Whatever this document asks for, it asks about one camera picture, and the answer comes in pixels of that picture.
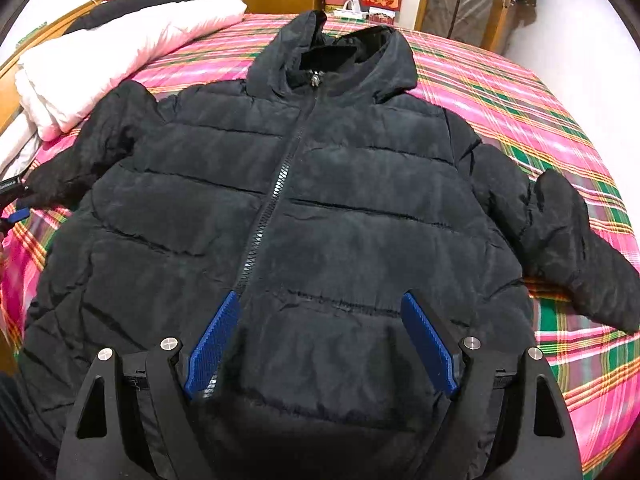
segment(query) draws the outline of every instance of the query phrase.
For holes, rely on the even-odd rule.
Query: striped bedspread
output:
[[[197,84],[243,78],[291,16],[248,15],[244,22],[156,60],[132,76],[158,98]],[[364,25],[329,20],[340,36]],[[404,31],[414,50],[418,86],[411,93],[464,117],[536,178],[555,168],[589,207],[591,227],[640,269],[638,244],[602,160],[578,124],[529,70],[500,56],[427,34]],[[45,144],[34,165],[71,145],[78,129]],[[66,210],[34,212],[4,241],[0,328],[20,350],[26,308],[47,248]],[[627,336],[577,316],[560,290],[529,283],[535,331],[564,392],[580,445],[584,477],[594,478],[640,412],[640,335]]]

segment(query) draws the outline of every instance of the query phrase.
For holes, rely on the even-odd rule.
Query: zipper pull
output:
[[[320,83],[322,82],[322,76],[324,75],[324,72],[320,71],[318,72],[317,70],[312,70],[311,71],[311,86],[313,88],[318,88],[320,86]]]

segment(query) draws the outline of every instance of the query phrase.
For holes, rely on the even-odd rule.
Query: jacket sleeve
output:
[[[640,324],[640,276],[591,231],[587,206],[560,173],[536,182],[471,126],[445,111],[458,171],[510,243],[525,276],[564,286],[576,311],[633,333]]]
[[[132,152],[148,127],[163,122],[158,102],[144,86],[121,83],[100,100],[71,147],[28,175],[31,194],[18,206],[74,208],[96,180]]]

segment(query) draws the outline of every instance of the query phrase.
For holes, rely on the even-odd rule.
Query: silver screw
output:
[[[542,359],[542,356],[544,355],[542,353],[542,350],[537,346],[532,346],[531,348],[529,348],[527,353],[529,354],[529,357],[535,359],[536,361],[540,361],[540,359]]]
[[[98,359],[100,359],[100,361],[108,361],[112,355],[113,350],[111,350],[111,348],[103,348],[98,352]]]
[[[465,337],[462,342],[469,350],[478,350],[480,348],[480,340],[473,336]]]
[[[160,343],[160,348],[162,350],[173,350],[177,346],[178,340],[175,337],[167,337],[162,339],[162,342]]]

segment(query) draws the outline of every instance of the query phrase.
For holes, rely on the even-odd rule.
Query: jacket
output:
[[[400,32],[334,40],[324,21],[295,18],[245,80],[160,102],[123,82],[28,177],[27,205],[76,208],[19,359],[34,430],[53,444],[99,349],[178,336],[185,381],[230,290],[238,335],[190,409],[237,478],[403,478],[419,463],[441,395],[399,319],[410,288],[460,338],[501,351],[535,345],[523,274],[638,328],[638,273],[567,180],[530,181],[458,115],[406,94],[417,74]]]

